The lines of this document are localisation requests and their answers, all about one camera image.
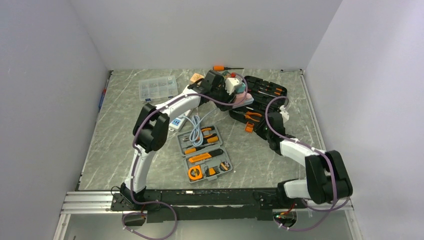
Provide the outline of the teal cube adapter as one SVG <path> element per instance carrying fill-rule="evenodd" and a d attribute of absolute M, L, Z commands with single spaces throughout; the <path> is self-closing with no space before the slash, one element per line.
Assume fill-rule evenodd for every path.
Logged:
<path fill-rule="evenodd" d="M 236 94 L 242 94 L 245 92 L 246 89 L 246 85 L 243 81 L 240 82 L 240 85 L 238 85 L 237 87 L 234 88 L 234 92 Z"/>

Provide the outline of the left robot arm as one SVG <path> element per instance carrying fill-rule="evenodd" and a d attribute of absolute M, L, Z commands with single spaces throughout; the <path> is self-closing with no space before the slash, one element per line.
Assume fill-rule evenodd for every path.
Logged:
<path fill-rule="evenodd" d="M 226 111 L 232 107 L 234 100 L 234 93 L 226 90 L 225 77 L 217 71 L 209 70 L 199 83 L 187 85 L 182 93 L 172 99 L 157 105 L 145 104 L 133 129 L 132 166 L 120 187 L 124 204 L 131 210 L 137 210 L 145 202 L 147 175 L 155 153 L 167 141 L 172 120 L 209 101 Z"/>

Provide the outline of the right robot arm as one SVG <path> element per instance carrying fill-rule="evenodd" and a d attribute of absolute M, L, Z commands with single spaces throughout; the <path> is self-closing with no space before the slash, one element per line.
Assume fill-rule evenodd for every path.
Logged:
<path fill-rule="evenodd" d="M 330 204 L 353 194 L 350 177 L 338 151 L 317 149 L 287 135 L 283 117 L 278 112 L 264 113 L 261 124 L 256 133 L 268 142 L 269 148 L 299 163 L 306 172 L 304 179 L 277 184 L 275 200 L 280 207 L 287 208 L 302 199 Z"/>

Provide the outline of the black tool case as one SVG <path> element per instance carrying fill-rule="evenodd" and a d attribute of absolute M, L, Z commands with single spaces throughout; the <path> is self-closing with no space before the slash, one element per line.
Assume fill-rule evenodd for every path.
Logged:
<path fill-rule="evenodd" d="M 277 83 L 269 82 L 258 77 L 246 75 L 248 93 L 252 95 L 254 101 L 252 104 L 234 108 L 229 111 L 229 116 L 233 119 L 246 124 L 245 131 L 253 132 L 257 129 L 259 122 L 252 122 L 245 119 L 244 114 L 247 111 L 260 113 L 265 116 L 265 110 L 271 100 L 281 96 L 287 96 L 287 89 Z"/>

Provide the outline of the white cube adapter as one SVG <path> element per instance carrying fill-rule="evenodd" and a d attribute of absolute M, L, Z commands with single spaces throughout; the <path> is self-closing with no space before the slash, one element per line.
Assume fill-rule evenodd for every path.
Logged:
<path fill-rule="evenodd" d="M 241 82 L 237 77 L 227 77 L 225 79 L 225 90 L 228 95 L 232 95 L 240 85 Z"/>

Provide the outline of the light blue power strip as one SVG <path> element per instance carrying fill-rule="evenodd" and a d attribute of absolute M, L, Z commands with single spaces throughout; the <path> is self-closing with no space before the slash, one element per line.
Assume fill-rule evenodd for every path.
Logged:
<path fill-rule="evenodd" d="M 234 103 L 238 103 L 238 104 L 233 105 L 232 108 L 235 109 L 235 108 L 247 106 L 252 104 L 253 102 L 254 102 L 254 98 L 252 97 L 251 94 L 248 93 L 245 98 L 244 98 L 244 94 L 238 94 L 236 95 L 236 98 L 234 99 Z"/>

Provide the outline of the grey tool case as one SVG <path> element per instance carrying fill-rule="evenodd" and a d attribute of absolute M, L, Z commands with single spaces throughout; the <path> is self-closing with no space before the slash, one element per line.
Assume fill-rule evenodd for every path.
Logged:
<path fill-rule="evenodd" d="M 189 132 L 177 136 L 183 167 L 191 184 L 216 180 L 234 169 L 218 128 L 215 125 L 205 126 L 201 128 L 201 133 L 203 138 L 200 146 L 193 145 Z"/>

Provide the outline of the pink cube socket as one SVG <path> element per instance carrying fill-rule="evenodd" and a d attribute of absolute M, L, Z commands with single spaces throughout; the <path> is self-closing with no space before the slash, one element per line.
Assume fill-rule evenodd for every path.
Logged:
<path fill-rule="evenodd" d="M 246 101 L 249 101 L 251 98 L 252 98 L 251 94 L 247 92 L 243 92 L 235 96 L 234 103 L 242 104 Z"/>

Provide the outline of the white long power strip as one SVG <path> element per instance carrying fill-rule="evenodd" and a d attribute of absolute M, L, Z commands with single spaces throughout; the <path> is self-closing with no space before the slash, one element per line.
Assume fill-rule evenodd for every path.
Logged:
<path fill-rule="evenodd" d="M 179 132 L 187 119 L 183 116 L 176 117 L 169 122 L 168 130 L 171 132 Z"/>

